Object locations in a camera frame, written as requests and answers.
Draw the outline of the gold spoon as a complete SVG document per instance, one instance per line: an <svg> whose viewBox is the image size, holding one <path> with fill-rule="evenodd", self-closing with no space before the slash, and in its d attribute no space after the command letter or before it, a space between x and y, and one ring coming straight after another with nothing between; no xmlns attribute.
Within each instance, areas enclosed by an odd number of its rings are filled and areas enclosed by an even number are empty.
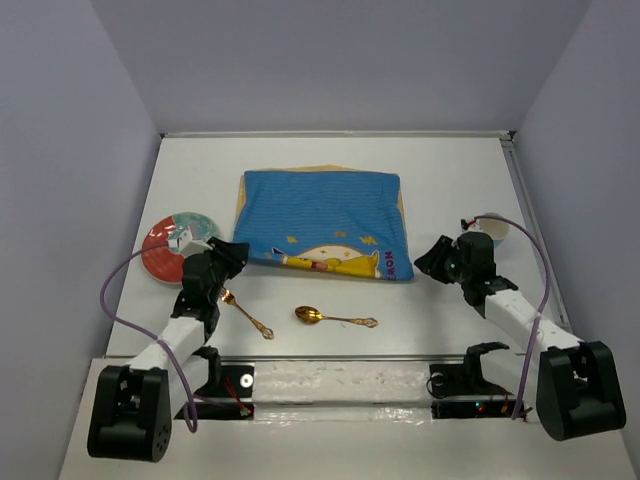
<svg viewBox="0 0 640 480"><path fill-rule="evenodd" d="M321 321L339 321L346 322L354 325L364 326L366 328L376 328L379 322L375 318L350 318L350 317L338 317L330 316L321 313L318 309L311 306L299 306L294 310L294 314L298 320L305 324L317 324Z"/></svg>

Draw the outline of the blue pikachu placemat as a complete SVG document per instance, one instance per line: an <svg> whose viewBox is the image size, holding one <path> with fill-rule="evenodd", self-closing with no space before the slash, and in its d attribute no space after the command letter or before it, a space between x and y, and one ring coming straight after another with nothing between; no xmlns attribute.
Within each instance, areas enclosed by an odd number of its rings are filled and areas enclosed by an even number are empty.
<svg viewBox="0 0 640 480"><path fill-rule="evenodd" d="M253 262L387 281L413 267L396 174L252 170L233 239Z"/></svg>

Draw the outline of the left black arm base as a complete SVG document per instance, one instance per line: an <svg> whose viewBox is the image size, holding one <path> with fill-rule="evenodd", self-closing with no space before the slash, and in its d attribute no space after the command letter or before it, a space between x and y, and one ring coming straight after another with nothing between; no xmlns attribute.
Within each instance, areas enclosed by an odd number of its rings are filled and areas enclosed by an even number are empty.
<svg viewBox="0 0 640 480"><path fill-rule="evenodd" d="M255 367L252 364L223 363L217 385L195 392L199 420L252 420Z"/></svg>

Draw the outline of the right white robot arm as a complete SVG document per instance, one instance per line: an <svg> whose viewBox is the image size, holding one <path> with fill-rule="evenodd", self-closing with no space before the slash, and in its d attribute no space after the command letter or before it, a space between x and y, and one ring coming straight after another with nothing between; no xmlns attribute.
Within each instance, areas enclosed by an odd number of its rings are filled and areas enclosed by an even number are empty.
<svg viewBox="0 0 640 480"><path fill-rule="evenodd" d="M414 264L442 284L459 285L467 304L524 351L517 357L503 342L483 342L468 347L459 363L431 365L427 388L434 399L504 394L508 413L534 412L556 441L626 425L612 351L563 330L498 275L489 235L442 236Z"/></svg>

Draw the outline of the gold fork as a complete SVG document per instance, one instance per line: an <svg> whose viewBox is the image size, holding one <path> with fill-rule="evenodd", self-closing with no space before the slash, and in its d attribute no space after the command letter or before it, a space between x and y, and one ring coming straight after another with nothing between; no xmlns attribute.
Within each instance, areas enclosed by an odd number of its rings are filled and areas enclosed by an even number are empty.
<svg viewBox="0 0 640 480"><path fill-rule="evenodd" d="M237 310L239 310L254 326L255 329L257 329L262 338L265 340L273 340L275 338L274 332L271 328L265 326L263 323L261 323L259 320L257 320L254 316L252 316L246 309L244 309L238 302L236 297L234 296L234 294L226 288L223 288L221 293L220 293L220 299L228 304L231 305L233 307L235 307Z"/></svg>

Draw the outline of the red and teal plate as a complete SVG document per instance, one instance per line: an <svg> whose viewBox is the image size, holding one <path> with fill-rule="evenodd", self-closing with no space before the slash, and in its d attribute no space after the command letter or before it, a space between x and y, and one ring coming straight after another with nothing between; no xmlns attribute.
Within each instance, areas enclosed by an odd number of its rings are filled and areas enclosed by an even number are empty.
<svg viewBox="0 0 640 480"><path fill-rule="evenodd" d="M195 212L172 214L154 225L143 240L142 265L155 280L179 285L187 256L200 253L220 229L208 216Z"/></svg>

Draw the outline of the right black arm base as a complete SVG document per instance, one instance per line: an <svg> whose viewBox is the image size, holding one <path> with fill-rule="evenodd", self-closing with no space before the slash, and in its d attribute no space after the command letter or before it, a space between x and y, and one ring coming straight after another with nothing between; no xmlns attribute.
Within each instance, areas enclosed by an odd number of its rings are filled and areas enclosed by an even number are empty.
<svg viewBox="0 0 640 480"><path fill-rule="evenodd" d="M462 363L429 366L427 393L435 420L509 418L516 395L484 380L474 380Z"/></svg>

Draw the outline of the blue mug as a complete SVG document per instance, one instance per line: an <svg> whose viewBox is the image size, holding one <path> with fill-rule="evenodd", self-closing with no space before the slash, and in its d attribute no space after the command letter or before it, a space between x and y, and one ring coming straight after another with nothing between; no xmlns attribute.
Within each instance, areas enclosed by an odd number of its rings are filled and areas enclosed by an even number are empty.
<svg viewBox="0 0 640 480"><path fill-rule="evenodd" d="M493 241L493 246L498 247L508 236L510 225L502 220L498 213L487 212L476 219L478 229L487 234Z"/></svg>

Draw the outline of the metal table rail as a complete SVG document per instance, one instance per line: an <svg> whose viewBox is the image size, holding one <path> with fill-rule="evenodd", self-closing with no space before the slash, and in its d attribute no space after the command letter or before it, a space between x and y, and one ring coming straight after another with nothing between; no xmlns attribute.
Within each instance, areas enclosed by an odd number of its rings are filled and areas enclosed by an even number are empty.
<svg viewBox="0 0 640 480"><path fill-rule="evenodd" d="M459 236L463 218L500 214L510 231L495 251L498 273L536 308L552 298L545 280L550 263L503 132L170 135L160 144L145 212L156 218L196 211L230 235L245 172L316 167L398 175L411 258L425 254L442 235ZM234 358L412 360L460 355L491 341L507 344L517 357L524 354L466 303L459 286L424 274L385 282L257 264L244 270L232 290L275 330L271 341L244 340L236 315L225 315L215 342ZM371 317L379 325L305 324L294 314L299 306L330 316Z"/></svg>

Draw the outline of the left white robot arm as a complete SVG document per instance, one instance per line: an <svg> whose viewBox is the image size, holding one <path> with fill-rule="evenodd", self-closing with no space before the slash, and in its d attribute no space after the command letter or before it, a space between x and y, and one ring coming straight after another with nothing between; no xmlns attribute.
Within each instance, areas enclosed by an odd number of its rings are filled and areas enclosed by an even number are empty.
<svg viewBox="0 0 640 480"><path fill-rule="evenodd" d="M158 334L106 313L150 342L128 363L100 372L87 436L91 457L158 462L176 416L197 431L196 393L209 395L221 383L220 355L209 343L220 318L218 302L226 281L246 266L249 249L212 237L186 257L181 289Z"/></svg>

